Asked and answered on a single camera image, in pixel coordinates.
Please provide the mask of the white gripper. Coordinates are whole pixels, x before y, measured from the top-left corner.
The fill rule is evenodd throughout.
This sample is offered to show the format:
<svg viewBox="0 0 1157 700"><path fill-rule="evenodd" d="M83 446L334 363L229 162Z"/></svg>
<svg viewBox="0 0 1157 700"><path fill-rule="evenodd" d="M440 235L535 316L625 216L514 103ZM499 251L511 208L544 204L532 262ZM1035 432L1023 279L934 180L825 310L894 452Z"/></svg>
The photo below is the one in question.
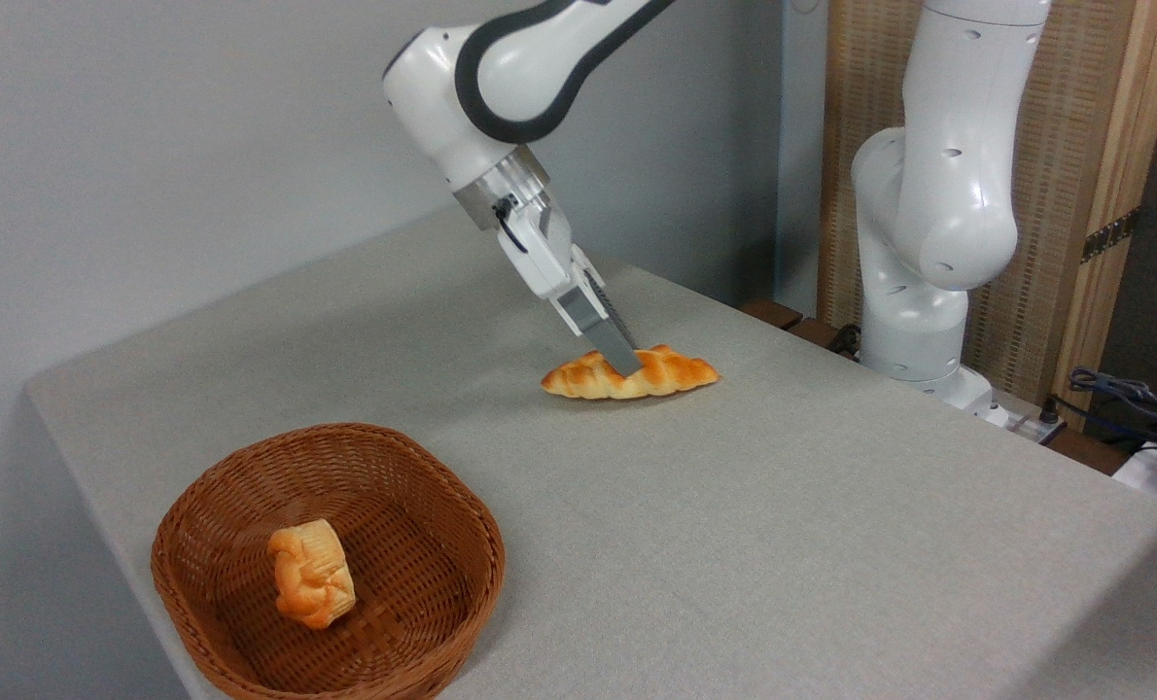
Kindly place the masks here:
<svg viewBox="0 0 1157 700"><path fill-rule="evenodd" d="M551 299L573 333L585 337L619 376L641 371L641 345L618 314L604 278L573 245L573 228L551 191L543 190L529 202L503 196L494 202L494 216L500 248L530 292ZM581 283L581 271L588 283Z"/></svg>

